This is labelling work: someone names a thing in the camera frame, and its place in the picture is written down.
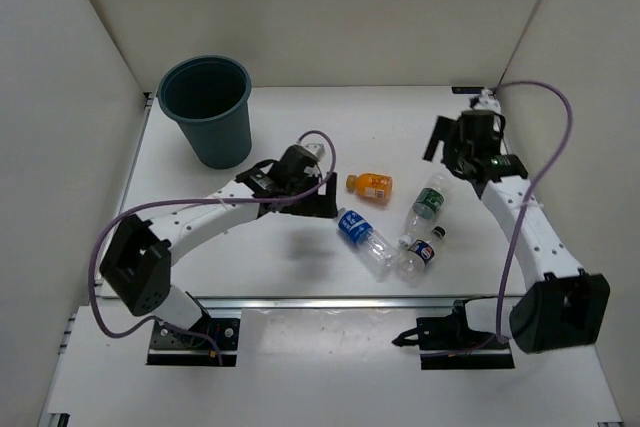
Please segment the green label water bottle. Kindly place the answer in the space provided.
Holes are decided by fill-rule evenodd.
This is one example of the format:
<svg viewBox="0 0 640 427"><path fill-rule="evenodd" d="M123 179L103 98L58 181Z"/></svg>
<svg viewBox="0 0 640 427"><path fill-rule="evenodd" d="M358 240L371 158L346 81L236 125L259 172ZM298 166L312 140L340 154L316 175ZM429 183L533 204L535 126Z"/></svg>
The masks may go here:
<svg viewBox="0 0 640 427"><path fill-rule="evenodd" d="M409 208L399 245L407 249L414 241L424 240L436 226L436 221L449 197L451 180L443 171L433 174L422 187Z"/></svg>

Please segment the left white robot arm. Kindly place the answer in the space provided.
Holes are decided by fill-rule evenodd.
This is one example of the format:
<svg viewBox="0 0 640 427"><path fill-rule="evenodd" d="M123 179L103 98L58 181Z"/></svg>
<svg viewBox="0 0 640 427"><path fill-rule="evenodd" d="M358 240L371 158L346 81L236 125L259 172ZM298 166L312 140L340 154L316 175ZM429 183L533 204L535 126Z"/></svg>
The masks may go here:
<svg viewBox="0 0 640 427"><path fill-rule="evenodd" d="M337 176L321 172L324 153L321 143L296 143L195 203L147 220L125 216L102 258L101 276L133 316L170 324L188 347L202 345L211 319L172 284L172 268L201 244L267 214L334 218Z"/></svg>

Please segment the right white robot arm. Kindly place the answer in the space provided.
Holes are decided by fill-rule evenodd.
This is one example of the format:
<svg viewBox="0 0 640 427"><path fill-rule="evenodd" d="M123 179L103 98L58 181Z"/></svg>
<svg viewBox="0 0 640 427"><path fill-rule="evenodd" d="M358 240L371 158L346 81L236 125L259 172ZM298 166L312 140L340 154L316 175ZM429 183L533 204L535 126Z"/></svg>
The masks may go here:
<svg viewBox="0 0 640 427"><path fill-rule="evenodd" d="M473 187L509 242L507 260L520 266L526 292L509 307L506 288L499 288L489 330L528 354L592 345L610 285L588 273L556 234L524 164L503 150L505 126L505 117L491 110L440 116L423 155L427 161L439 155L454 177Z"/></svg>

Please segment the blue label water bottle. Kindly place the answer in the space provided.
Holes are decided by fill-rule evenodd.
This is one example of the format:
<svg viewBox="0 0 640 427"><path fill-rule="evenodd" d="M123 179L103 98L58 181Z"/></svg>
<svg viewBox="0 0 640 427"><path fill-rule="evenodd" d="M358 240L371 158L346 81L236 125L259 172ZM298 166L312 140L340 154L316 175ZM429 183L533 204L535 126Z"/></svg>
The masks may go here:
<svg viewBox="0 0 640 427"><path fill-rule="evenodd" d="M385 279L395 267L399 252L362 215L341 208L337 228L366 269L377 279Z"/></svg>

